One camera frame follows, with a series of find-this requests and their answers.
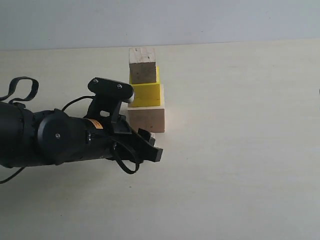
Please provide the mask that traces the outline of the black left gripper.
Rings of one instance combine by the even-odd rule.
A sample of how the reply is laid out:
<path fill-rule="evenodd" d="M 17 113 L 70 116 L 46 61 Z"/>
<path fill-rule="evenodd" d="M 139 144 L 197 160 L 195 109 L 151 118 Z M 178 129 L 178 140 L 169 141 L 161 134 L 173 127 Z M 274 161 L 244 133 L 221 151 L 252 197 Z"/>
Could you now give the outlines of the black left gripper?
<path fill-rule="evenodd" d="M 139 128 L 134 136 L 134 150 L 143 161 L 159 162 L 163 149 L 149 143 L 151 132 Z M 103 129 L 85 118 L 71 117 L 60 110 L 50 111 L 37 128 L 37 152 L 43 165 L 61 165 L 78 161 L 114 160 L 114 142 Z"/>

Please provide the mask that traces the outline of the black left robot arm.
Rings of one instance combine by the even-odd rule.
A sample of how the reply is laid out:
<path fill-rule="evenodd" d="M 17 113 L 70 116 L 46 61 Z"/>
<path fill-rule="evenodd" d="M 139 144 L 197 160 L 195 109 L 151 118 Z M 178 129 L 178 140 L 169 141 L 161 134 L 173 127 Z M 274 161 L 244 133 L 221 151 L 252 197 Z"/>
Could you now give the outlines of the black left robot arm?
<path fill-rule="evenodd" d="M 95 159 L 139 165 L 159 162 L 162 153 L 148 131 L 134 131 L 124 116 L 111 122 L 99 113 L 73 117 L 59 109 L 31 112 L 20 104 L 0 104 L 0 164 L 6 168 Z"/>

